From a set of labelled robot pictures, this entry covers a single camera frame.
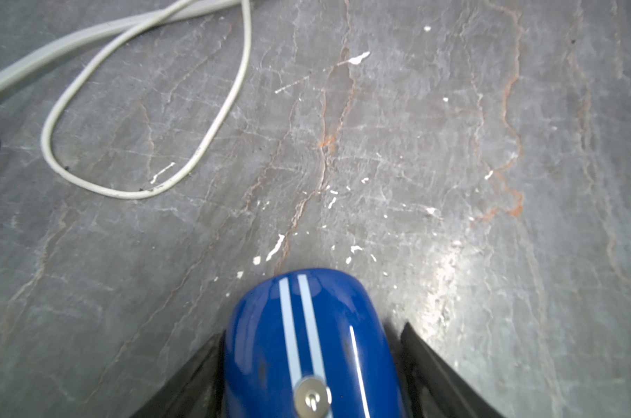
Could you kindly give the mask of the blue electric shaver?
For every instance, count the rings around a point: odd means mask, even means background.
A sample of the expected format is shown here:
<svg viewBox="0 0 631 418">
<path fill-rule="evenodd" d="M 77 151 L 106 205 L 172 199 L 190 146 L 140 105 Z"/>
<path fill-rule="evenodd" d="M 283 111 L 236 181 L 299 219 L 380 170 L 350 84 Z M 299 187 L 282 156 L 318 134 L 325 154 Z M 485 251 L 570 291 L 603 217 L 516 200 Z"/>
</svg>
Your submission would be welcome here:
<svg viewBox="0 0 631 418">
<path fill-rule="evenodd" d="M 224 343 L 226 417 L 404 417 L 390 345 L 362 283 L 327 268 L 262 282 Z"/>
</svg>

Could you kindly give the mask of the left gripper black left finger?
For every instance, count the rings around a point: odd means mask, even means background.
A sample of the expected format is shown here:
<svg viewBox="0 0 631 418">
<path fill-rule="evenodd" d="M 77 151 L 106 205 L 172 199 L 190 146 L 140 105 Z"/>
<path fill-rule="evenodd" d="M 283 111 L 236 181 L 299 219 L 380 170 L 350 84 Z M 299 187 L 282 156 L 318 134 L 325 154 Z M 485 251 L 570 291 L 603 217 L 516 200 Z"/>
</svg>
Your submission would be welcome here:
<svg viewBox="0 0 631 418">
<path fill-rule="evenodd" d="M 226 333 L 214 334 L 135 417 L 221 417 Z"/>
</svg>

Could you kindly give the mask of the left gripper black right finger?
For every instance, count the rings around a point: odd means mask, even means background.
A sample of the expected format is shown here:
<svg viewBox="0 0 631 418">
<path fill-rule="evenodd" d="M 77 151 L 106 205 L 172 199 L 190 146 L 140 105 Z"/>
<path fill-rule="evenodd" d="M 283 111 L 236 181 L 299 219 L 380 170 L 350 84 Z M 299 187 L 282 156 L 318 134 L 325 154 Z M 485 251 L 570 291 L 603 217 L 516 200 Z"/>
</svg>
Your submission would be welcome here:
<svg viewBox="0 0 631 418">
<path fill-rule="evenodd" d="M 399 342 L 400 383 L 410 417 L 503 417 L 410 323 L 404 325 Z"/>
</svg>

